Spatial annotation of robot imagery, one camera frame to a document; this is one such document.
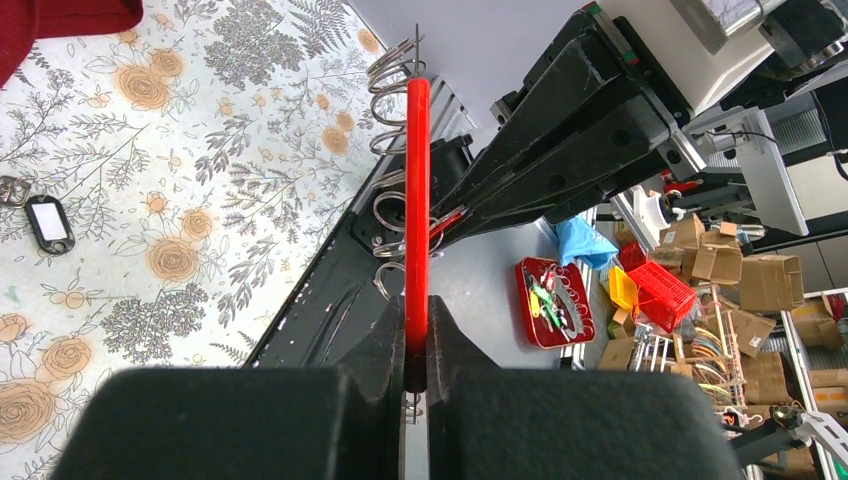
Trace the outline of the metal keyring with red handle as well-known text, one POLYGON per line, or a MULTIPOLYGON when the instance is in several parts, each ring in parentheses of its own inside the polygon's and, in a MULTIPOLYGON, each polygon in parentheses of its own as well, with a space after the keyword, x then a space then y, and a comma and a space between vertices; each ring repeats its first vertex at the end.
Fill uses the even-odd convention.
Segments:
POLYGON ((403 235, 393 244, 373 248, 374 256, 386 258, 373 284, 385 299, 402 302, 406 339, 404 389, 415 400, 426 390, 426 338, 429 329, 429 266, 432 230, 431 193, 431 83, 424 77, 421 58, 424 36, 414 35, 388 49, 367 70, 370 109, 375 122, 389 129, 371 140, 369 149, 380 155, 403 154, 404 169, 375 182, 372 211, 378 223, 403 235), (384 277, 388 271, 404 274, 400 293, 390 294, 384 277))

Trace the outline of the black key tag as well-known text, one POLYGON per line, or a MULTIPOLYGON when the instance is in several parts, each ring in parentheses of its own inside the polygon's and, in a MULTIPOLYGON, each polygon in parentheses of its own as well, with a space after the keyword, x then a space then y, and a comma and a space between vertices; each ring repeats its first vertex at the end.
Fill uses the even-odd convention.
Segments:
POLYGON ((24 209, 38 247, 50 255, 65 255, 76 244, 60 201, 48 195, 30 197, 24 209))

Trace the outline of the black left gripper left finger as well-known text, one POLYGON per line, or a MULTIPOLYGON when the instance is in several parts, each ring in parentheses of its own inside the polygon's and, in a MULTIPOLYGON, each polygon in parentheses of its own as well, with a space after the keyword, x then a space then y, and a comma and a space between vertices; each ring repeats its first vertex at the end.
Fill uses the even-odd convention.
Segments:
POLYGON ((404 301, 330 366, 116 374, 75 428, 56 479, 397 479, 404 301))

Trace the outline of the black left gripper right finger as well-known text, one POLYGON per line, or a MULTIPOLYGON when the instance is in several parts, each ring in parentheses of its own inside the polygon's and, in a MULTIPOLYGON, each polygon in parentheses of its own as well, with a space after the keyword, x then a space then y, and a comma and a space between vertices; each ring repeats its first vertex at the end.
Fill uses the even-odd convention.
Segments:
POLYGON ((433 479, 738 479, 705 394, 679 374, 508 369, 429 301, 433 479))

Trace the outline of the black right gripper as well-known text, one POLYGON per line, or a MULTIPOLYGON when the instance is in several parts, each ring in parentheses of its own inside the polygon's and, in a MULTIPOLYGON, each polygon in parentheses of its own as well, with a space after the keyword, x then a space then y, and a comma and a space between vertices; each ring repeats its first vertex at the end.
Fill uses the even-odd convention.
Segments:
POLYGON ((696 172, 685 127, 758 104, 828 67, 843 1, 594 1, 570 16, 499 104, 500 130, 435 214, 443 246, 567 219, 657 174, 696 172))

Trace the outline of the red key tag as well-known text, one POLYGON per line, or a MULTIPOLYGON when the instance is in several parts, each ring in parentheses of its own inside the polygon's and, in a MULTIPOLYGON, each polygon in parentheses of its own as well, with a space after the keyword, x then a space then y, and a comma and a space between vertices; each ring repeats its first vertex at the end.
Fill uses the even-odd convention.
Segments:
POLYGON ((466 211, 465 206, 459 206, 441 217, 431 217, 429 220, 429 239, 442 239, 447 230, 463 218, 466 211))

